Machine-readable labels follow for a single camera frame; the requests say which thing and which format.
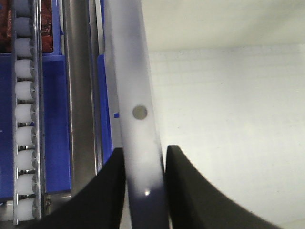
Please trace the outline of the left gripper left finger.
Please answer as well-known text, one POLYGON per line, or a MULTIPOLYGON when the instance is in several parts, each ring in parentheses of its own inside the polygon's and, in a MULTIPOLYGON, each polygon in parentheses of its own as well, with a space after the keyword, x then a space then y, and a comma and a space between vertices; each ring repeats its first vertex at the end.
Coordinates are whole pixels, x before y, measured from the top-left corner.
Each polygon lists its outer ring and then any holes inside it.
POLYGON ((101 171, 71 200, 31 223, 30 229, 118 229, 125 196, 123 149, 115 148, 101 171))

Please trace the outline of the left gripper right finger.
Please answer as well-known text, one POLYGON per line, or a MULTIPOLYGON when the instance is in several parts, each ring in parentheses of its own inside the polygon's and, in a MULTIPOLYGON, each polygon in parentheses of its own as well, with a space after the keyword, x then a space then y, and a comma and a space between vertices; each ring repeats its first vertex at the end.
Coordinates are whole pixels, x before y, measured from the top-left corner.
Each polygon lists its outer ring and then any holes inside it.
POLYGON ((167 147, 165 172, 170 216, 175 229, 276 229, 215 188, 179 146, 167 147))

